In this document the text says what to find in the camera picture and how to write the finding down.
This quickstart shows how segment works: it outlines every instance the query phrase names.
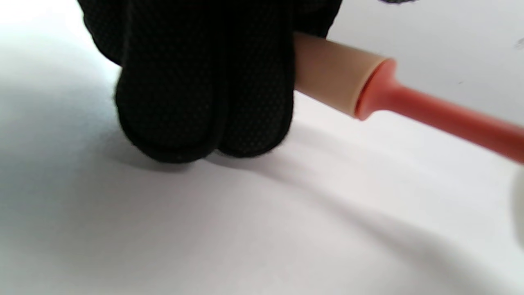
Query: black textured glove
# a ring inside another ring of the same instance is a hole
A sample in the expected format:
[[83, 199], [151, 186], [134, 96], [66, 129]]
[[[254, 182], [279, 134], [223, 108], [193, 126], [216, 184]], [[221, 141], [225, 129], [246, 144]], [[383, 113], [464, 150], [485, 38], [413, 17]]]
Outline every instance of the black textured glove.
[[124, 133], [170, 163], [276, 147], [292, 117], [293, 31], [326, 37], [341, 1], [78, 0], [98, 49], [122, 66]]

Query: white table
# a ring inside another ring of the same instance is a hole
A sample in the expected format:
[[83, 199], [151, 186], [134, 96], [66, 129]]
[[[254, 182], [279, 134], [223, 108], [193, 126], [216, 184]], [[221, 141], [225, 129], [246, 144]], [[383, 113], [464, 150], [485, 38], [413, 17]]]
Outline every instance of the white table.
[[[523, 12], [346, 0], [330, 37], [524, 125]], [[117, 72], [75, 1], [0, 0], [1, 294], [524, 294], [522, 166], [300, 94], [270, 155], [159, 165], [119, 130]]]

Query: orange plastic rod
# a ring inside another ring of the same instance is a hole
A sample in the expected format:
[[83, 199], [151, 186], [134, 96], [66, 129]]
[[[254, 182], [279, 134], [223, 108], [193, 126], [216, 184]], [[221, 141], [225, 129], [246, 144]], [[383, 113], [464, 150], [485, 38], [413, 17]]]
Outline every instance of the orange plastic rod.
[[396, 62], [388, 59], [371, 75], [357, 103], [359, 119], [393, 111], [524, 164], [524, 128], [405, 87], [395, 70]]

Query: beige rubber tip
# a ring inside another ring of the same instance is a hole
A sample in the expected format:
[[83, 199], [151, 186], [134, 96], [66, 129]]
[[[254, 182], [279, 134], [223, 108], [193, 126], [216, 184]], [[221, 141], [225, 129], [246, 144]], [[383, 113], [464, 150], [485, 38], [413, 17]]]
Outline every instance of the beige rubber tip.
[[367, 80], [387, 58], [303, 33], [294, 40], [295, 89], [355, 118]]

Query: dotted glove fabric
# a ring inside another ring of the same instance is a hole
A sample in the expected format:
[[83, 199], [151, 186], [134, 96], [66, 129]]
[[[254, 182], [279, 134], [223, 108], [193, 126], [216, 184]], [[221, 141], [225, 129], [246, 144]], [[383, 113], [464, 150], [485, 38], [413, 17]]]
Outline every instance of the dotted glove fabric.
[[326, 37], [341, 1], [78, 0], [97, 48], [122, 67], [122, 130], [168, 163], [275, 148], [292, 119], [293, 31]]

